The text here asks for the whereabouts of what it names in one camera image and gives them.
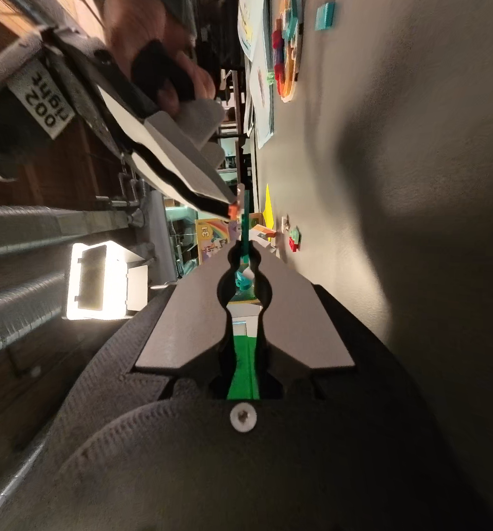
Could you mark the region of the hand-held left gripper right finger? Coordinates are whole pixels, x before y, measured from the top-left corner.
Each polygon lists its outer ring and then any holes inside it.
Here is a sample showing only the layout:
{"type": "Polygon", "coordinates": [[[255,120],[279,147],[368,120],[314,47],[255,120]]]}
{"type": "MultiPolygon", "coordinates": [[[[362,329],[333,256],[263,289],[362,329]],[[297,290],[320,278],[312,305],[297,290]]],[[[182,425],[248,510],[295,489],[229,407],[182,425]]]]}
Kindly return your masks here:
{"type": "Polygon", "coordinates": [[[267,372],[313,374],[353,368],[313,284],[259,243],[250,244],[256,293],[263,306],[260,324],[267,372]]]}

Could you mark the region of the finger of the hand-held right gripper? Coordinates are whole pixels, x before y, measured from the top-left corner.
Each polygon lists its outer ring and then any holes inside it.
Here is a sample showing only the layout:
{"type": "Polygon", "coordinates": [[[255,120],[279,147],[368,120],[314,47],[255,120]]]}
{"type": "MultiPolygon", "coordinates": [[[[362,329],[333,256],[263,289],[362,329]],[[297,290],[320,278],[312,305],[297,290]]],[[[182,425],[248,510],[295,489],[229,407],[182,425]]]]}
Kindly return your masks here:
{"type": "Polygon", "coordinates": [[[198,184],[210,188],[209,191],[193,190],[175,172],[167,169],[149,150],[144,154],[137,151],[125,154],[125,159],[141,177],[153,188],[190,208],[208,212],[212,215],[231,215],[233,213],[233,194],[219,174],[202,172],[198,184]]]}
{"type": "Polygon", "coordinates": [[[164,111],[158,111],[141,123],[104,89],[101,97],[123,132],[136,145],[147,148],[151,160],[160,162],[197,197],[222,204],[235,204],[235,196],[201,150],[164,111]]]}

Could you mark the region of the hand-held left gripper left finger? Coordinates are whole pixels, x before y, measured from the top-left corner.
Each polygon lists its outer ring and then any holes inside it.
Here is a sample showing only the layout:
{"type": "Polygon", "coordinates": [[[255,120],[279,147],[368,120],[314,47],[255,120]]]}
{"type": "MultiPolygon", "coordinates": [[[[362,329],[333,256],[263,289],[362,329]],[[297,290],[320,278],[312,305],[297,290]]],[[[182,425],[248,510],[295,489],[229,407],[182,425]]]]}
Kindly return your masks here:
{"type": "Polygon", "coordinates": [[[189,365],[213,353],[226,337],[231,295],[219,291],[230,272],[224,247],[177,282],[169,301],[137,359],[136,369],[186,374],[189,365]]]}

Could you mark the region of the teal orange white lego strip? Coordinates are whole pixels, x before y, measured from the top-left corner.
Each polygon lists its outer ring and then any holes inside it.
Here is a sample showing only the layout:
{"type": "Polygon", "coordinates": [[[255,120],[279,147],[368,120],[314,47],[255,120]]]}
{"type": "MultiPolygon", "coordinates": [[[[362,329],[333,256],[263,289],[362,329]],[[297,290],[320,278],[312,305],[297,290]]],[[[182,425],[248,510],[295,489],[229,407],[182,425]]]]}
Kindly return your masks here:
{"type": "Polygon", "coordinates": [[[241,229],[239,242],[241,244],[241,257],[239,269],[243,270],[249,264],[249,215],[250,215],[250,191],[243,183],[237,184],[236,202],[229,206],[229,217],[235,221],[241,229]]]}

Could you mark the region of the teal lego tile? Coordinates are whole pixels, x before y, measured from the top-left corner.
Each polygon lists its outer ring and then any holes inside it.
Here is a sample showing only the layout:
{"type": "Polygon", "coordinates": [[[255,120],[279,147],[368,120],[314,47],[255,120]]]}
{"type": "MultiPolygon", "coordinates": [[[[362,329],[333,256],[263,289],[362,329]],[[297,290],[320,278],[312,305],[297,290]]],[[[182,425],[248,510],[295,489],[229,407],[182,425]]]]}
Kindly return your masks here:
{"type": "Polygon", "coordinates": [[[338,4],[336,1],[328,1],[320,5],[316,10],[315,31],[325,31],[333,27],[338,4]]]}

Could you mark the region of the yellow lego set box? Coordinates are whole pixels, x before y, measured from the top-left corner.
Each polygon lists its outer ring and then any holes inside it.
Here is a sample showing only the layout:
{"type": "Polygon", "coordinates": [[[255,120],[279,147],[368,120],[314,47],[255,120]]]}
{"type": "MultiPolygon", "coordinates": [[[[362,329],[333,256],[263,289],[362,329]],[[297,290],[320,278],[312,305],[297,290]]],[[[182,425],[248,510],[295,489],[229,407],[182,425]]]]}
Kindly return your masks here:
{"type": "Polygon", "coordinates": [[[241,238],[241,223],[221,218],[197,219],[195,230],[198,265],[202,265],[226,244],[241,238]]]}

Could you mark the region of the open lego instruction booklet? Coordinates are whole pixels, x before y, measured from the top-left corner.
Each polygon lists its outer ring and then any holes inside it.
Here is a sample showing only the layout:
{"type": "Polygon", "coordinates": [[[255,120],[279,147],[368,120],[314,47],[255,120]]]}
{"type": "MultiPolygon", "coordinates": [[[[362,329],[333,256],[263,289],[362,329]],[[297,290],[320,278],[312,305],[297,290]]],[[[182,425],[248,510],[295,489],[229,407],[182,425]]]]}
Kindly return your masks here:
{"type": "Polygon", "coordinates": [[[269,1],[238,1],[237,34],[249,62],[249,93],[254,111],[255,136],[262,149],[274,134],[274,73],[269,1]]]}

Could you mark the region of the round rainbow lego plate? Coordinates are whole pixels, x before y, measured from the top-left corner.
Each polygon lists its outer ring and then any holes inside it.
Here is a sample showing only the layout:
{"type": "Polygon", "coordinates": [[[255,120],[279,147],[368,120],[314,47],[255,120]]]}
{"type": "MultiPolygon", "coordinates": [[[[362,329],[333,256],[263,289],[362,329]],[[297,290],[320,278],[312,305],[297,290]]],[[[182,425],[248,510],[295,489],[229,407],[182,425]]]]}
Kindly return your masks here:
{"type": "Polygon", "coordinates": [[[297,87],[303,42],[303,1],[278,1],[271,49],[277,94],[292,101],[297,87]]]}

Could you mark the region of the person's right hand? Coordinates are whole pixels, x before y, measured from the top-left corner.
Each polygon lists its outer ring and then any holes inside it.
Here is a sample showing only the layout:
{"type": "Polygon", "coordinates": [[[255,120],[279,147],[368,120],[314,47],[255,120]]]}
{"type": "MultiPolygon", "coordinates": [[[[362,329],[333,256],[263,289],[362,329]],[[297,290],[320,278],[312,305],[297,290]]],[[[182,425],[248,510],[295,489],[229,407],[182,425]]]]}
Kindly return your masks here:
{"type": "Polygon", "coordinates": [[[213,100],[215,83],[189,56],[196,26],[191,1],[95,1],[104,26],[106,47],[123,75],[138,85],[132,66],[143,50],[160,49],[181,78],[189,79],[192,99],[213,100]]]}

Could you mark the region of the green plastic bin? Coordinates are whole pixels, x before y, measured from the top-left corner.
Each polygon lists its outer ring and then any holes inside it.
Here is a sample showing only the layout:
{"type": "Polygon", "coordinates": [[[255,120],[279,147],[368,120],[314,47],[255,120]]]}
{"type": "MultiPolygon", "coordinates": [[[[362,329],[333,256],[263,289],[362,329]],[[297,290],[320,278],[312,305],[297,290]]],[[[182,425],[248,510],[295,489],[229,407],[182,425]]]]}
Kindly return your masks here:
{"type": "Polygon", "coordinates": [[[248,335],[234,336],[236,369],[227,394],[228,400],[259,400],[256,376],[256,338],[248,335]]]}

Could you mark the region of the white studio light panel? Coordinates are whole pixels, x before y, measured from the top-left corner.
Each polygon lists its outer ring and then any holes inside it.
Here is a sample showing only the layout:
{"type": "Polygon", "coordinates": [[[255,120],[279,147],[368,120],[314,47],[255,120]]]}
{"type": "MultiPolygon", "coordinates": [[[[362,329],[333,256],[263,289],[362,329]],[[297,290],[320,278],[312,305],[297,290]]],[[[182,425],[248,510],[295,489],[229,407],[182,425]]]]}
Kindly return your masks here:
{"type": "Polygon", "coordinates": [[[114,241],[71,248],[63,316],[70,321],[129,319],[148,303],[148,264],[114,241]]]}

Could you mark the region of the yellow paper note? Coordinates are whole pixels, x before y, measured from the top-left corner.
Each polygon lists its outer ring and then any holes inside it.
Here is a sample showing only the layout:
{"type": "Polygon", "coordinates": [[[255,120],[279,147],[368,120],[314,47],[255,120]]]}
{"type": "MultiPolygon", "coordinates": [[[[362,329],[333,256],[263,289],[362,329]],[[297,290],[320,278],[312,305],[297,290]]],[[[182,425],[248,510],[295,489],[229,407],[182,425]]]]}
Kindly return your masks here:
{"type": "Polygon", "coordinates": [[[263,209],[263,220],[264,225],[266,228],[270,230],[274,230],[275,227],[275,221],[274,221],[274,214],[273,214],[273,208],[271,205],[271,197],[270,197],[270,190],[269,185],[266,185],[265,189],[265,201],[264,201],[264,209],[263,209]]]}

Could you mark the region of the silver ventilation duct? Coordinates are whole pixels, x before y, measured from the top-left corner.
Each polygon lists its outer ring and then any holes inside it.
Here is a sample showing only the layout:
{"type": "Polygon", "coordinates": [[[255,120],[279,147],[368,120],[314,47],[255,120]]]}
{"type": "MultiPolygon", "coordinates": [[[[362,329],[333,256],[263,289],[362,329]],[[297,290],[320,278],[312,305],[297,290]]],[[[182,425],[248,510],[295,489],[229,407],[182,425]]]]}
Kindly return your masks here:
{"type": "Polygon", "coordinates": [[[0,351],[60,316],[64,293],[63,271],[0,291],[0,351]]]}
{"type": "Polygon", "coordinates": [[[0,256],[129,227],[123,211],[0,206],[0,256]]]}

